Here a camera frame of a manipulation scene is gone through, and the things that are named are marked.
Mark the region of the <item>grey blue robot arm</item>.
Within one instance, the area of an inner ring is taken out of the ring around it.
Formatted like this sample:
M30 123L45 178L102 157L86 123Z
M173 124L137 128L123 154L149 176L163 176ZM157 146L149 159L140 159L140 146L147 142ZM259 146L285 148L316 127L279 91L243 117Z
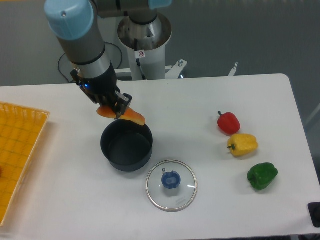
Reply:
M126 113L132 97L117 86L98 19L121 17L117 35L127 49L133 80L163 80L172 27L158 9L170 5L169 0L48 0L44 4L49 27L73 66L73 80L95 104L109 107L115 119Z

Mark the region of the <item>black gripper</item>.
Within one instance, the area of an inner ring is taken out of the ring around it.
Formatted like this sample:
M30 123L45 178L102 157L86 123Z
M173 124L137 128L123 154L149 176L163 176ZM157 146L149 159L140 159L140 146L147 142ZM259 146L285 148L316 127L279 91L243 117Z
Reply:
M75 69L70 72L70 75L95 104L101 105L103 117L119 119L129 109L133 97L127 93L121 93L117 86L117 76L112 64L102 75L97 77L81 77Z

